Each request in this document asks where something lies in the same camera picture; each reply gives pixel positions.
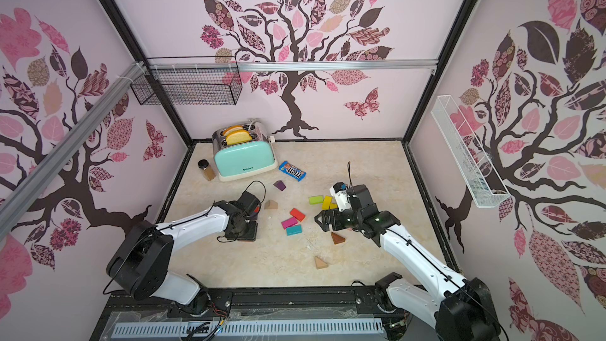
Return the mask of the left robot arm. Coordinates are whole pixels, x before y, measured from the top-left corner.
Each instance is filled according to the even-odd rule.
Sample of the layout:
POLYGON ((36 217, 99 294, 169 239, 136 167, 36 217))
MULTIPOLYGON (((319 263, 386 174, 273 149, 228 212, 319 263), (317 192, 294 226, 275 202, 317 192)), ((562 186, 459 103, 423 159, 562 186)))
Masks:
POLYGON ((249 194, 238 200, 219 200, 202 212, 174 222, 135 225, 107 265, 117 283, 137 301, 155 297, 174 302, 190 316, 210 307, 210 294, 198 279, 169 270, 174 252, 202 238, 217 235, 227 242, 252 242, 257 235, 261 202, 249 194))

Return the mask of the wall aluminium rail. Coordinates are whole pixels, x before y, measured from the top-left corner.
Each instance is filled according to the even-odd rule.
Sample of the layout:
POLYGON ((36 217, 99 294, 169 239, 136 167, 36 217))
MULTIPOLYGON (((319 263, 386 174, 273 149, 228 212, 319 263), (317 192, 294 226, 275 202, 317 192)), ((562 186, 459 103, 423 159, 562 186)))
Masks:
POLYGON ((103 118, 129 90, 132 81, 140 77, 144 63, 132 64, 110 86, 107 93, 99 99, 91 110, 66 134, 58 145, 43 158, 31 175, 26 177, 1 206, 1 238, 5 238, 19 219, 28 211, 34 201, 42 194, 47 185, 67 164, 67 161, 79 150, 88 136, 102 122, 103 118))
POLYGON ((436 69, 438 61, 432 59, 388 59, 377 61, 334 61, 334 62, 281 62, 281 63, 180 63, 151 64, 151 70, 160 69, 227 69, 240 72, 278 71, 337 71, 368 69, 436 69))

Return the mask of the left wall aluminium rail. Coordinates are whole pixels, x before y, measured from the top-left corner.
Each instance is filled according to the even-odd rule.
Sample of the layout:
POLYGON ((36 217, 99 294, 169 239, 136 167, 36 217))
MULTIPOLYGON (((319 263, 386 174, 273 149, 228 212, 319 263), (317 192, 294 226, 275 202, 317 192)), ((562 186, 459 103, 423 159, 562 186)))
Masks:
POLYGON ((26 177, 1 206, 1 238, 5 238, 19 219, 28 211, 34 201, 42 194, 47 185, 67 164, 67 161, 79 150, 88 136, 102 122, 103 118, 129 90, 132 81, 140 77, 144 63, 132 64, 110 86, 107 93, 99 99, 91 110, 66 134, 58 145, 43 158, 31 175, 26 177))

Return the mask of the yellow block upper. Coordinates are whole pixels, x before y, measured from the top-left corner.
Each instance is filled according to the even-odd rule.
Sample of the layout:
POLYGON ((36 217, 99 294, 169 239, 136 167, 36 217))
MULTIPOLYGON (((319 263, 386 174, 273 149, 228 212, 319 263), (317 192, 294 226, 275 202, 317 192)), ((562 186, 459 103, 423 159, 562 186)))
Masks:
POLYGON ((329 209, 331 208, 331 205, 332 205, 332 197, 330 197, 330 196, 325 196, 325 197, 324 197, 324 201, 323 201, 323 203, 322 203, 322 207, 321 207, 321 208, 322 208, 322 210, 323 210, 323 211, 325 211, 325 210, 329 210, 329 209))

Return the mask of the light brown triangular block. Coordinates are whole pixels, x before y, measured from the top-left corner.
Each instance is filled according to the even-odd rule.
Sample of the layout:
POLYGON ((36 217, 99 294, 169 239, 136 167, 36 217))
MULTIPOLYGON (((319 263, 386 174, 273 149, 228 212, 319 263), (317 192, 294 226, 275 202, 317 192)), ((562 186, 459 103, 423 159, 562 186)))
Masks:
POLYGON ((329 264, 327 262, 325 262, 324 260, 322 260, 320 257, 315 256, 314 262, 315 262, 316 269, 318 269, 318 270, 329 267, 329 264))

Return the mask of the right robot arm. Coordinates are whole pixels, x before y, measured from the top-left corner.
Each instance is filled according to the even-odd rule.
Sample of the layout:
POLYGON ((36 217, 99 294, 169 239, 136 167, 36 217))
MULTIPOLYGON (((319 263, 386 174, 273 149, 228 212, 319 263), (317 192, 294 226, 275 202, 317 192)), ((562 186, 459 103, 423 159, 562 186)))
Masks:
POLYGON ((376 283, 377 306, 402 309, 432 327, 441 340, 497 340, 502 333, 492 295, 480 279, 467 279, 427 251, 389 211, 381 211, 364 185, 334 184, 336 207, 315 222, 325 231, 350 229, 396 258, 420 282, 391 274, 376 283))

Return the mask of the teal rectangular block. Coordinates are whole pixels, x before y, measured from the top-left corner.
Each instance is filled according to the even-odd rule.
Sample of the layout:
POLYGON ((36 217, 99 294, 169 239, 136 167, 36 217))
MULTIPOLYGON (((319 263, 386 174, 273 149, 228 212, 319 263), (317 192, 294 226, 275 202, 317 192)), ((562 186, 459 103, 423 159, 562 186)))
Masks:
POLYGON ((301 234, 302 226, 301 226, 301 224, 298 224, 298 225, 295 225, 292 227, 287 227, 286 232, 287 232, 287 236, 301 234))

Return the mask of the blue candy packet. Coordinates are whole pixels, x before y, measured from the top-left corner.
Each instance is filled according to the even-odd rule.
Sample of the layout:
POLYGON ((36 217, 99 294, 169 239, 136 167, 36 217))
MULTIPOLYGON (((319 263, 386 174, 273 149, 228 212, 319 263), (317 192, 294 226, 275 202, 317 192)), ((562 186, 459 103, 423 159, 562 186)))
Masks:
POLYGON ((288 161, 282 162, 279 165, 279 170, 282 173, 290 176, 291 178, 294 178, 298 182, 303 180, 307 175, 307 173, 305 171, 303 171, 300 168, 296 167, 295 165, 289 163, 288 161))

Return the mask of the magenta rectangular block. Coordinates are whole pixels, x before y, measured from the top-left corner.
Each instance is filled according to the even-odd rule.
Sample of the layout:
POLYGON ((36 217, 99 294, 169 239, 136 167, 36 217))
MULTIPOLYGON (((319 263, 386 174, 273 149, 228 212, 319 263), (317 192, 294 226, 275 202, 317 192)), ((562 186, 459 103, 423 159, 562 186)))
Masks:
POLYGON ((298 225, 298 220, 294 217, 290 217, 290 219, 284 220, 282 221, 282 228, 283 229, 287 229, 289 227, 293 227, 298 225))

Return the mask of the beige triangular wooden block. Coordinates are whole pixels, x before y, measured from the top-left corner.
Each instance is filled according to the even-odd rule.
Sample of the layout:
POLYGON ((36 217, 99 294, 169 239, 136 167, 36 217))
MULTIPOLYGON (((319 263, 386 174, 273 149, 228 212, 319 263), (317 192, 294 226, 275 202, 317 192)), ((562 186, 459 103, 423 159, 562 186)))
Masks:
POLYGON ((268 200, 265 203, 264 208, 267 210, 275 210, 275 209, 279 208, 279 204, 275 200, 268 200))

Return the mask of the bright red rectangular block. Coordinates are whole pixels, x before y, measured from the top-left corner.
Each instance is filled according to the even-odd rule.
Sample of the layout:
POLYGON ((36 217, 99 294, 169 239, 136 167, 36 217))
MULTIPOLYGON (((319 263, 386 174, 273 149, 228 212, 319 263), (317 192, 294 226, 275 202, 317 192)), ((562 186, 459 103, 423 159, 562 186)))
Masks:
POLYGON ((303 214, 302 212, 300 212, 300 211, 299 211, 298 209, 296 209, 296 208, 293 208, 293 209, 290 211, 290 215, 291 215, 293 218, 295 218, 295 219, 296 219, 298 222, 302 222, 302 221, 303 221, 303 220, 306 218, 306 215, 305 215, 305 214, 303 214))

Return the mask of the dark brown triangular block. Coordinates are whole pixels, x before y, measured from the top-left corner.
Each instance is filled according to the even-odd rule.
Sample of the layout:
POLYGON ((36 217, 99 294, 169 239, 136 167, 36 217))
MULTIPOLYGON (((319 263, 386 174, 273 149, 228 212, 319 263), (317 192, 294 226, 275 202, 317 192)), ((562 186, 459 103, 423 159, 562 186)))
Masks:
POLYGON ((344 237, 336 234, 335 232, 331 232, 331 239, 332 239, 334 245, 340 245, 346 241, 346 239, 344 237))

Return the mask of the purple triangular wooden block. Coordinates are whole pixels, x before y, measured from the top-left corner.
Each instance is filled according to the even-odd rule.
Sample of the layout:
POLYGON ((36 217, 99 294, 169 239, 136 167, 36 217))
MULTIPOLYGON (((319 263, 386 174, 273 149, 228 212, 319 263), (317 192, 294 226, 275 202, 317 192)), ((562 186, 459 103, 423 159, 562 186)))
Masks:
POLYGON ((281 181, 281 180, 276 181, 274 183, 274 186, 277 189, 279 189, 280 191, 284 191, 287 188, 286 184, 283 181, 281 181))

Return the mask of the lime green block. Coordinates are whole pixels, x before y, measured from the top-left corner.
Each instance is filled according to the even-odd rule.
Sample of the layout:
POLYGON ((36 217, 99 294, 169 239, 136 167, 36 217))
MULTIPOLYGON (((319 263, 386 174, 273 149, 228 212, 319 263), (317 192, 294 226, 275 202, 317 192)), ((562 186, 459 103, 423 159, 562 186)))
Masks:
POLYGON ((318 204, 322 204, 323 202, 324 202, 324 197, 323 196, 309 197, 309 203, 311 205, 318 205, 318 204))

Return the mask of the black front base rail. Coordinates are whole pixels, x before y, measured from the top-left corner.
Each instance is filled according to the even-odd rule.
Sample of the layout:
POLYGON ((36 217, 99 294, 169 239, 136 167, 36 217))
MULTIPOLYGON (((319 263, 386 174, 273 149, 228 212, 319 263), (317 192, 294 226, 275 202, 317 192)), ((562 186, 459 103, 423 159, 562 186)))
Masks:
POLYGON ((379 317, 404 314, 402 307, 382 306, 373 286, 209 288, 210 303, 235 314, 274 309, 353 309, 379 317))

